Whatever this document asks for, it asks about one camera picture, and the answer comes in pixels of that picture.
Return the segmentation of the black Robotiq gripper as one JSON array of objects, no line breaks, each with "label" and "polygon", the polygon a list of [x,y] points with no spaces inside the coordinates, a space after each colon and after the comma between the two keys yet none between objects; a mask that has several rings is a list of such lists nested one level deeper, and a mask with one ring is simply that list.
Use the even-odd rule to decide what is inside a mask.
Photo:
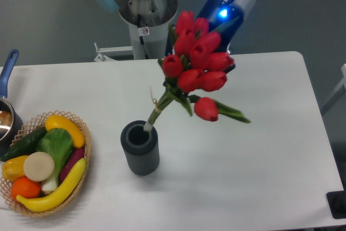
[{"label": "black Robotiq gripper", "polygon": [[207,0],[197,18],[206,18],[209,31],[221,34],[217,51],[227,51],[231,39],[243,22],[243,11],[226,0]]}]

